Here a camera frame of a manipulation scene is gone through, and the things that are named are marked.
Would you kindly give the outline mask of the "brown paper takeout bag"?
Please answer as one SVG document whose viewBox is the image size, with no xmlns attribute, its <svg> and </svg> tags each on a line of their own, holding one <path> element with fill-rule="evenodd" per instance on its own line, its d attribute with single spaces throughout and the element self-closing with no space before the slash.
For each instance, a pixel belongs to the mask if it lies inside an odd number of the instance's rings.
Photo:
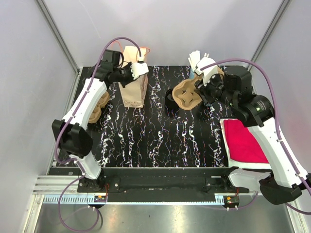
<svg viewBox="0 0 311 233">
<path fill-rule="evenodd" d="M 124 62 L 121 66 L 124 68 L 128 62 L 136 62 L 139 52 L 136 46 L 125 46 L 123 50 Z M 119 83 L 121 97 L 125 107 L 142 108 L 146 97 L 148 84 L 148 74 L 140 76 L 135 81 L 127 84 L 125 88 Z"/>
</svg>

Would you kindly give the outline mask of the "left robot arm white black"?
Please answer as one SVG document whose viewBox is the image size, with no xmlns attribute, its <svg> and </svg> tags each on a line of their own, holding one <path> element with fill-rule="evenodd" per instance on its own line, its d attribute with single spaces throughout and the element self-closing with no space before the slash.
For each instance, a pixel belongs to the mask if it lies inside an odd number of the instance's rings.
<svg viewBox="0 0 311 233">
<path fill-rule="evenodd" d="M 99 177 L 101 168 L 92 154 L 93 140 L 87 126 L 101 97 L 112 83 L 128 84 L 132 81 L 131 63 L 122 67 L 124 55 L 120 51 L 106 50 L 93 74 L 85 80 L 83 89 L 71 109 L 61 120 L 54 120 L 52 131 L 56 140 L 55 159 L 60 164 L 74 162 L 82 175 L 89 179 L 88 187 L 94 192 L 104 189 L 105 180 Z"/>
</svg>

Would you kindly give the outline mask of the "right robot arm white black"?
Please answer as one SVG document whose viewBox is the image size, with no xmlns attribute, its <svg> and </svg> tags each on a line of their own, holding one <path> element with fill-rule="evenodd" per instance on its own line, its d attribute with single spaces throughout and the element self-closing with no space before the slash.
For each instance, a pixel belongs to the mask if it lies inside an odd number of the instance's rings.
<svg viewBox="0 0 311 233">
<path fill-rule="evenodd" d="M 282 137 L 276 109 L 262 95 L 253 92 L 252 75 L 243 66 L 232 66 L 224 73 L 217 66 L 197 69 L 202 80 L 195 83 L 204 103 L 219 101 L 229 107 L 235 117 L 251 133 L 266 156 L 271 172 L 255 172 L 234 168 L 221 179 L 221 188 L 232 192 L 237 187 L 261 192 L 272 204 L 288 204 L 311 186 L 311 175 L 301 166 Z"/>
</svg>

